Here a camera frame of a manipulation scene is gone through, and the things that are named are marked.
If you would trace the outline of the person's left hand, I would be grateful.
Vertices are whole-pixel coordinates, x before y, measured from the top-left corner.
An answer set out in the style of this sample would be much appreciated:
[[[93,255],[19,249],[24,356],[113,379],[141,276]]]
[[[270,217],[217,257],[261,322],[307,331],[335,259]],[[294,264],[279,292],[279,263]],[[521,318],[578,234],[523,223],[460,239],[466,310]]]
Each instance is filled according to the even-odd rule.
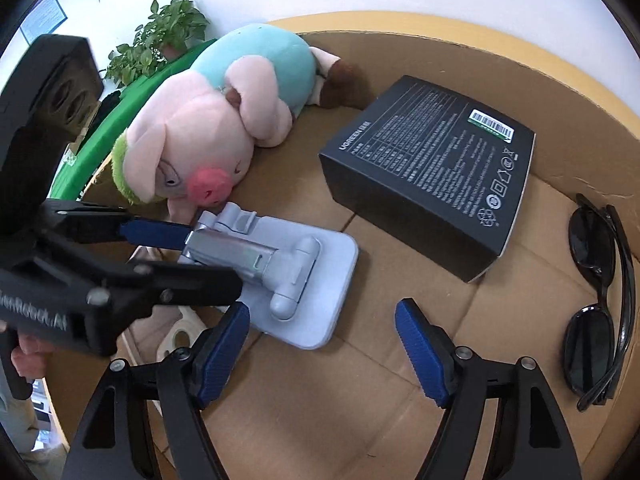
[[[21,377],[27,380],[42,379],[56,347],[49,341],[29,334],[17,334],[17,347],[11,352],[11,362]]]

